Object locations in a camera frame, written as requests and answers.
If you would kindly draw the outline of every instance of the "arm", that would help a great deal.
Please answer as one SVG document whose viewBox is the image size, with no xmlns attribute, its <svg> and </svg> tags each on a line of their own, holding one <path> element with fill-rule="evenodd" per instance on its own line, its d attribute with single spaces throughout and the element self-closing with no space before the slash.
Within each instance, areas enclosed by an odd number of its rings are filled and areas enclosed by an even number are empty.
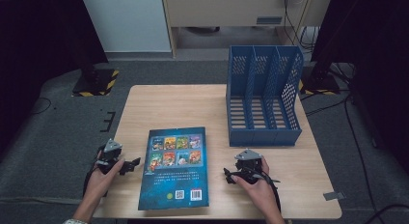
<svg viewBox="0 0 409 224">
<path fill-rule="evenodd" d="M 262 158 L 261 167 L 262 171 L 268 175 L 270 169 L 264 157 Z M 277 207 L 276 198 L 270 184 L 265 180 L 258 180 L 255 184 L 249 184 L 237 176 L 232 176 L 232 179 L 247 192 L 253 204 L 264 215 L 268 224 L 285 223 Z"/>
<path fill-rule="evenodd" d="M 103 174 L 98 168 L 94 169 L 88 181 L 87 190 L 79 204 L 72 219 L 90 223 L 96 207 L 99 205 L 101 197 L 108 191 L 115 175 L 123 167 L 123 160 L 118 161 L 114 167 L 107 173 Z"/>
</svg>

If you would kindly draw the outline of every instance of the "qr code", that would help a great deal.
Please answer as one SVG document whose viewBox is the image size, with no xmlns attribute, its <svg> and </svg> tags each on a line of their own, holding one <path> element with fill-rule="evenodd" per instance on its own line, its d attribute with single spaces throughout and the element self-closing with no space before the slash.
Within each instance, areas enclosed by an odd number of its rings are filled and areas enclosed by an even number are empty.
<svg viewBox="0 0 409 224">
<path fill-rule="evenodd" d="M 190 201 L 202 201 L 202 190 L 201 189 L 190 190 Z"/>
<path fill-rule="evenodd" d="M 177 190 L 175 192 L 175 199 L 184 199 L 184 190 Z"/>
</svg>

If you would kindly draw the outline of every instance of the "blue book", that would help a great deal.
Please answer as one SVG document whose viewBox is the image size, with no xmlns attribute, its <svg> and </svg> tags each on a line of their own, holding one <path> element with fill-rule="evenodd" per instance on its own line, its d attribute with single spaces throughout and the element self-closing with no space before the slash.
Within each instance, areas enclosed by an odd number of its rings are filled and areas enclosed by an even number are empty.
<svg viewBox="0 0 409 224">
<path fill-rule="evenodd" d="M 208 207 L 205 128 L 153 129 L 138 210 Z"/>
</svg>

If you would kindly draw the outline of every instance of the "wooden table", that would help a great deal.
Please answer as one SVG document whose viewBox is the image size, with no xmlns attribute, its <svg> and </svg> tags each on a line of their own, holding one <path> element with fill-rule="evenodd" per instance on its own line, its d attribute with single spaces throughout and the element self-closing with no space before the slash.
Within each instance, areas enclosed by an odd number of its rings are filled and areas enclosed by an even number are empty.
<svg viewBox="0 0 409 224">
<path fill-rule="evenodd" d="M 294 147 L 251 148 L 263 154 L 276 183 L 285 219 L 336 219 L 338 200 L 326 201 L 332 192 L 321 155 L 299 99 L 296 114 L 302 133 Z M 227 184 L 223 168 L 235 171 L 234 156 L 243 148 L 229 146 L 226 85 L 137 85 L 131 88 L 115 140 L 123 144 L 122 157 L 141 157 L 141 166 L 117 175 L 95 217 L 263 219 L 247 194 Z M 207 208 L 138 210 L 143 163 L 150 129 L 205 126 L 209 203 Z"/>
</svg>

